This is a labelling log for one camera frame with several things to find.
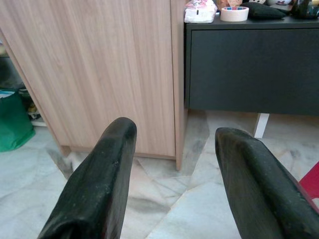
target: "wood grain panel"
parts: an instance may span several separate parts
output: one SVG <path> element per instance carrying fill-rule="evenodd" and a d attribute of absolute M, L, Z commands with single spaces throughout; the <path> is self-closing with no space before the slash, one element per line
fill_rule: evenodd
<path fill-rule="evenodd" d="M 188 0 L 170 0 L 177 170 L 181 169 L 187 120 L 187 110 L 184 107 L 184 5 L 187 2 Z"/>
<path fill-rule="evenodd" d="M 60 145 L 124 116 L 138 153 L 175 156 L 170 0 L 1 0 L 0 27 Z"/>

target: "white plastic bag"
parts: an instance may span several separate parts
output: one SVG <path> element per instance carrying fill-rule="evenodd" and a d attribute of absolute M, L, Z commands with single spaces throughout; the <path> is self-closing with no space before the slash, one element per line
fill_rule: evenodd
<path fill-rule="evenodd" d="M 184 22 L 211 23 L 217 12 L 213 0 L 192 0 L 185 6 Z"/>

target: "marble floor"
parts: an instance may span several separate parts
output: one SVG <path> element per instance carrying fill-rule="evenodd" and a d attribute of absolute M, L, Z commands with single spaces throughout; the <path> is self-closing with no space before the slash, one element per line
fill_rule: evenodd
<path fill-rule="evenodd" d="M 133 161 L 122 239 L 240 238 L 215 149 L 218 127 L 253 132 L 257 114 L 190 111 L 182 169 L 174 161 Z M 0 239 L 35 239 L 66 178 L 86 153 L 62 157 L 45 128 L 0 153 Z M 300 180 L 319 160 L 319 118 L 271 115 L 262 141 Z"/>

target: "red object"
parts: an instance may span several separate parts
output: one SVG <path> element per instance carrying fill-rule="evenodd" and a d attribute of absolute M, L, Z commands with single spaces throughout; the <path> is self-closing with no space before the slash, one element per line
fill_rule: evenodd
<path fill-rule="evenodd" d="M 311 199 L 319 198 L 319 162 L 300 180 Z"/>

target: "white table leg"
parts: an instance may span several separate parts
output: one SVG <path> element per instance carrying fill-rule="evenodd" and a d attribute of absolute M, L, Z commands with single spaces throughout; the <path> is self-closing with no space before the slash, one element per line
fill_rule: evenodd
<path fill-rule="evenodd" d="M 256 126 L 254 130 L 255 138 L 262 138 L 265 132 L 269 114 L 260 113 L 258 114 Z"/>

